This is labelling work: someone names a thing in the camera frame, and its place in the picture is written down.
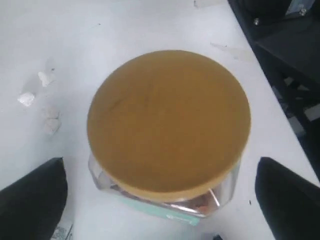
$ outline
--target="jar lid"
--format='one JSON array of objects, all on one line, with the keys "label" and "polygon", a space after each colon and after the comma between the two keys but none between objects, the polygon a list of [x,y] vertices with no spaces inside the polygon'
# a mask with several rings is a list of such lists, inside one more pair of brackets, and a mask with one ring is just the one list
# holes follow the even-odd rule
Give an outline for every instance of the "jar lid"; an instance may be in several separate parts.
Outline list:
[{"label": "jar lid", "polygon": [[124,190],[174,202],[204,194],[240,159],[250,109],[219,63],[182,50],[156,51],[116,69],[87,120],[93,155]]}]

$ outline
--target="yellow lid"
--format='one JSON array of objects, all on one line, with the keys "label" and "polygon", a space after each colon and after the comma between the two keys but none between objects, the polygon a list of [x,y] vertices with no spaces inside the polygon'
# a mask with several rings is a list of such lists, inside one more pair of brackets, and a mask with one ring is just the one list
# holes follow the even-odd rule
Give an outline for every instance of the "yellow lid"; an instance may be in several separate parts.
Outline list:
[{"label": "yellow lid", "polygon": [[124,190],[174,202],[216,186],[235,166],[250,109],[234,76],[202,55],[136,57],[98,89],[87,121],[93,155]]}]

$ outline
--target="white paper piece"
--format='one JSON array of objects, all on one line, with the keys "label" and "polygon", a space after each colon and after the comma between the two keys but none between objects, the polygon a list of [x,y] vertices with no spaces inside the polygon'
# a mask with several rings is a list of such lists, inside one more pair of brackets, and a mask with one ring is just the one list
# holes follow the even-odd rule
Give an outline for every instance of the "white paper piece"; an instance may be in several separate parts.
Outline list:
[{"label": "white paper piece", "polygon": [[41,110],[41,115],[44,119],[57,119],[59,110],[54,106],[46,106]]},{"label": "white paper piece", "polygon": [[72,240],[72,226],[71,221],[61,219],[50,240]]},{"label": "white paper piece", "polygon": [[44,122],[44,132],[48,135],[53,135],[61,126],[61,122],[55,118],[46,119]]},{"label": "white paper piece", "polygon": [[50,83],[52,83],[55,78],[53,74],[45,74],[44,72],[38,72],[38,77],[41,80],[42,87],[47,87]]},{"label": "white paper piece", "polygon": [[34,102],[35,100],[35,95],[33,95],[31,92],[25,92],[25,93],[22,93],[18,98],[17,100],[25,105],[26,107],[29,107],[31,106],[31,104]]}]

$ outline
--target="screw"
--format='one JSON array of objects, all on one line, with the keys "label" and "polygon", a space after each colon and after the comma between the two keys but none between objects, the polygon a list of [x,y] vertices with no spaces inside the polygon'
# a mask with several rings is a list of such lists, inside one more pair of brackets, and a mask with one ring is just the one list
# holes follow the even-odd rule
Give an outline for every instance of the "screw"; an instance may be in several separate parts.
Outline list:
[{"label": "screw", "polygon": [[306,15],[306,13],[307,13],[307,9],[305,9],[305,8],[302,8],[302,9],[299,11],[299,14],[300,14],[301,16]]},{"label": "screw", "polygon": [[253,24],[256,25],[256,26],[259,25],[259,22],[260,22],[259,18],[255,18],[255,19],[253,20]]}]

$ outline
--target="white table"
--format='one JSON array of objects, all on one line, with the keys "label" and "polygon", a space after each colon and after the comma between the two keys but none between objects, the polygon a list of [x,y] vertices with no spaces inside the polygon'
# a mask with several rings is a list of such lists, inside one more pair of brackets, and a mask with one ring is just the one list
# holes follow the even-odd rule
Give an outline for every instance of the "white table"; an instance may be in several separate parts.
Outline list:
[{"label": "white table", "polygon": [[[257,164],[269,156],[319,186],[226,0],[3,0],[0,3],[0,189],[63,156],[69,196],[64,217],[75,240],[273,239],[254,192]],[[135,211],[96,189],[87,165],[87,112],[115,68],[143,53],[181,49],[212,58],[239,80],[252,127],[233,200],[196,227]],[[30,107],[17,102],[37,72],[55,68]],[[62,125],[43,133],[41,108]]]}]

